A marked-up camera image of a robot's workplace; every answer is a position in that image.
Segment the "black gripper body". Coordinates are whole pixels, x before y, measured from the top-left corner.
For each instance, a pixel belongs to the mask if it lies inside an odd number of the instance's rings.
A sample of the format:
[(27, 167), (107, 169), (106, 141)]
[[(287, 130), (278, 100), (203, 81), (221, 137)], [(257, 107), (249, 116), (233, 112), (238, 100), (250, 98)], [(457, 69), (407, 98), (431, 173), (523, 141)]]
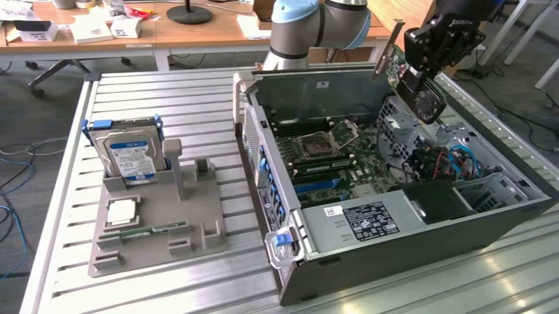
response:
[(439, 14), (429, 21), (430, 43), (439, 46), (443, 43), (449, 32), (459, 33), (461, 31), (471, 31), (479, 27), (481, 21), (463, 17), (458, 14)]

